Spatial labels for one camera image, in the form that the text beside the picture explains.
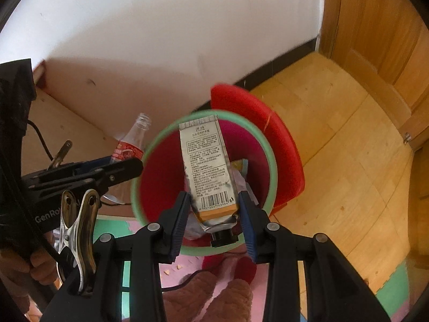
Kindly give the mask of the left hand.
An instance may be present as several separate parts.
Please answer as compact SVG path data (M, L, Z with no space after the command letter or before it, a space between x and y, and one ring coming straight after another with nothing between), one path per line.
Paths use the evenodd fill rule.
M56 261L45 248L39 248L29 259L22 258L16 251L1 250L1 282L13 297L25 297L29 288L25 278L32 278L43 286L57 280Z

